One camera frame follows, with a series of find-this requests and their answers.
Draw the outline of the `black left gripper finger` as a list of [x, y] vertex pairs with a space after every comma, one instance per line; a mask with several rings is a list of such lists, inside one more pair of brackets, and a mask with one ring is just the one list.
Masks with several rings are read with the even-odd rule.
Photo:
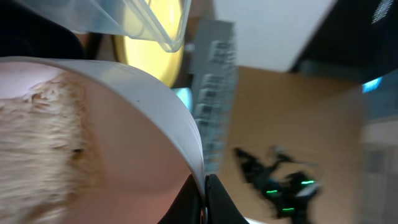
[[192, 176], [185, 181], [159, 224], [248, 224], [219, 178], [205, 177], [205, 196], [201, 197]]

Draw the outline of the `pink white bowl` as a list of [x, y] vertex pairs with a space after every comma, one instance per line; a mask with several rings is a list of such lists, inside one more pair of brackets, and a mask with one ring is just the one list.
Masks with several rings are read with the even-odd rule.
[[189, 176], [205, 196], [198, 128], [178, 96], [142, 70], [107, 61], [4, 57], [1, 99], [64, 73], [87, 82], [104, 182], [60, 223], [159, 223]]

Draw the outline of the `rice food scraps pile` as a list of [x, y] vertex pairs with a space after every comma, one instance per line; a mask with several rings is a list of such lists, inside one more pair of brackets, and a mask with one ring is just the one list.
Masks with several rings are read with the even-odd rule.
[[64, 73], [1, 99], [2, 223], [60, 223], [103, 185], [86, 84]]

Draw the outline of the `light blue bowl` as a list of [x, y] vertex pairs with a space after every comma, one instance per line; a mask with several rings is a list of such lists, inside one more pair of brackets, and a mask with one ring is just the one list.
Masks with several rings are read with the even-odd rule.
[[174, 93], [180, 98], [183, 104], [189, 111], [192, 111], [192, 91], [191, 89], [185, 88], [173, 88]]

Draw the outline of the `grey dishwasher rack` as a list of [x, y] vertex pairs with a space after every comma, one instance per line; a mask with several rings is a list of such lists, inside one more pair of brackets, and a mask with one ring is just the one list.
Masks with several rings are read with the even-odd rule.
[[193, 43], [192, 115], [200, 132], [205, 173], [215, 174], [227, 142], [238, 82], [234, 24], [200, 20]]

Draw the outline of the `clear plastic waste bin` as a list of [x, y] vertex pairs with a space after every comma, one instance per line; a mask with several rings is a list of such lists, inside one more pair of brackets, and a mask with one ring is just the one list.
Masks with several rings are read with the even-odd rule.
[[176, 52], [191, 0], [17, 0], [26, 9], [76, 33], [123, 35]]

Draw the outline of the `yellow plate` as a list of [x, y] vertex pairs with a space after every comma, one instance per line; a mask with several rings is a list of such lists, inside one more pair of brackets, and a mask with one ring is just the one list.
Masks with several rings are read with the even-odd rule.
[[[166, 25], [167, 32], [177, 31], [177, 19], [182, 7], [179, 0], [155, 2], [156, 16]], [[184, 46], [176, 52], [166, 52], [157, 42], [132, 39], [116, 35], [113, 38], [118, 62], [125, 63], [151, 74], [168, 87], [172, 87], [179, 76]]]

